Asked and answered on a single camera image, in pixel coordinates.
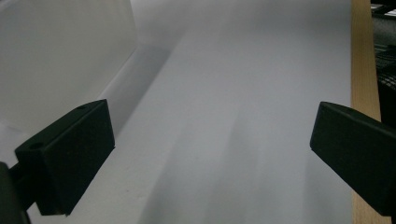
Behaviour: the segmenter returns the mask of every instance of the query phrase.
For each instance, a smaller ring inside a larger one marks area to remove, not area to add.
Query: white surface
[[[1,0],[0,119],[36,133],[95,100],[135,36],[129,0]]]
[[[351,223],[309,148],[318,103],[349,105],[349,4],[133,0],[140,43],[102,94],[117,147],[71,216],[33,222]]]

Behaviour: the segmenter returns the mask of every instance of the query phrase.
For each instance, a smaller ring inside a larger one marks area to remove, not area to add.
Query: black object
[[[1,223],[3,212],[24,211],[33,202],[42,215],[69,215],[114,145],[106,100],[77,107],[24,142],[15,150],[19,163],[7,172],[0,166],[0,189],[18,197],[0,194],[1,202],[14,202],[0,207]]]
[[[382,216],[396,213],[396,131],[341,105],[320,103],[310,146]]]

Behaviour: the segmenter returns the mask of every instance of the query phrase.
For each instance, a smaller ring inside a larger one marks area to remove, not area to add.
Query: wooden surface
[[[369,0],[352,0],[352,107],[381,120],[375,73],[373,23]],[[354,224],[390,224],[356,192],[352,193]]]

